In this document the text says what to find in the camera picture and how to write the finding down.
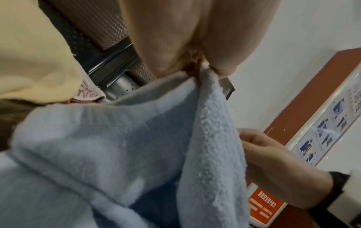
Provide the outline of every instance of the blue towel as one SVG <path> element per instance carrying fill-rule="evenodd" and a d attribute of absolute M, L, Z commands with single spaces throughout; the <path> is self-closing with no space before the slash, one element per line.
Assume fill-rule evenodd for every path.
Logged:
<path fill-rule="evenodd" d="M 217 75 L 177 73 L 114 103 L 30 113 L 0 155 L 0 224 L 248 227 L 245 171 Z"/>

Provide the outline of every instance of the bare skin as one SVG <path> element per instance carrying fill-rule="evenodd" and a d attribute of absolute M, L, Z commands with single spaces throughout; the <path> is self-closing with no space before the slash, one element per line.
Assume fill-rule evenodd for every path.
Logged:
<path fill-rule="evenodd" d="M 283 145 L 262 132 L 239 129 L 247 161 L 247 179 L 280 200 L 310 209 L 332 190 L 333 180 L 294 156 Z"/>
<path fill-rule="evenodd" d="M 134 47 L 157 77 L 205 59 L 222 78 L 258 46 L 281 0 L 119 0 Z"/>

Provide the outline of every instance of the wall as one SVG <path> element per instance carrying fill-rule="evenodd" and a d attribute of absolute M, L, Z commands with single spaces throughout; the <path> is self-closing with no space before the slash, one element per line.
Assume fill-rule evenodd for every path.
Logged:
<path fill-rule="evenodd" d="M 339 50 L 361 47 L 361 1 L 283 0 L 264 40 L 231 76 L 237 127 L 260 130 Z"/>

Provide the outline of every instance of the yellow garment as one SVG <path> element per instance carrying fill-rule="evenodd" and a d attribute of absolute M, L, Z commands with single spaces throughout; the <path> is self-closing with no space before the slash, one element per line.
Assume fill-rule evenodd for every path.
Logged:
<path fill-rule="evenodd" d="M 36 0 L 0 5 L 0 99 L 71 99 L 83 80 L 63 36 Z"/>

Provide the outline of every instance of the woven panel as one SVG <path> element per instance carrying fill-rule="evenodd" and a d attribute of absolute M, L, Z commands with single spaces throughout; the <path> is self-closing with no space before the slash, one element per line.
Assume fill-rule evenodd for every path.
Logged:
<path fill-rule="evenodd" d="M 127 72 L 132 76 L 133 80 L 140 86 L 156 80 L 156 77 L 147 69 L 145 64 L 138 60 L 132 65 Z M 223 89 L 223 94 L 228 99 L 231 93 L 235 90 L 231 81 L 228 78 L 219 80 L 219 85 Z"/>
<path fill-rule="evenodd" d="M 127 37 L 117 0 L 47 1 L 101 50 L 106 50 Z"/>

